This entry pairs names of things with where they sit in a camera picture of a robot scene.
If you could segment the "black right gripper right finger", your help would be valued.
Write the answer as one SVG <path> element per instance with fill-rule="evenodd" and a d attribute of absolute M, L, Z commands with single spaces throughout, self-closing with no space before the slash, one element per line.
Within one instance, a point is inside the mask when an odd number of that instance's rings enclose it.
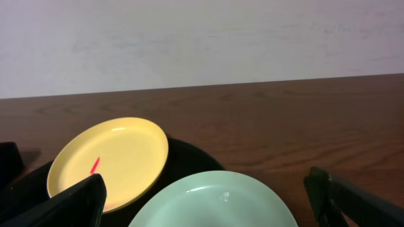
<path fill-rule="evenodd" d="M 403 208 L 322 168 L 311 167 L 304 187 L 320 227 L 348 227 L 345 216 L 360 227 L 403 227 Z"/>

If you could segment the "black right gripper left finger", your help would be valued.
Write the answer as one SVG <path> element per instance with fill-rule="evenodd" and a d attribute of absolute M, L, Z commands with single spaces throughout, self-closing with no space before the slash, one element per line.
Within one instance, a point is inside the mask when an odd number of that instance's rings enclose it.
<path fill-rule="evenodd" d="M 93 174 L 1 227 L 100 226 L 107 190 L 102 176 Z"/>

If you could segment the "yellow plate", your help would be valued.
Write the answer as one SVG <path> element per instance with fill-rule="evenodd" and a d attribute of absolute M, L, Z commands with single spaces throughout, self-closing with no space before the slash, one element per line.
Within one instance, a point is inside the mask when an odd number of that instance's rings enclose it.
<path fill-rule="evenodd" d="M 137 117 L 108 120 L 83 131 L 62 148 L 50 167 L 47 192 L 54 197 L 99 174 L 107 191 L 104 212 L 114 212 L 152 188 L 168 155 L 168 138 L 156 123 Z"/>

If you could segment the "light green plate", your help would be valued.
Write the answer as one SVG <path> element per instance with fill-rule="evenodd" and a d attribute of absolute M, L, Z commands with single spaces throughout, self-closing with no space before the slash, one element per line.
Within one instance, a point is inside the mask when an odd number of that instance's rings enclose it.
<path fill-rule="evenodd" d="M 268 186 L 242 173 L 209 171 L 184 177 L 154 195 L 129 227 L 297 227 Z"/>

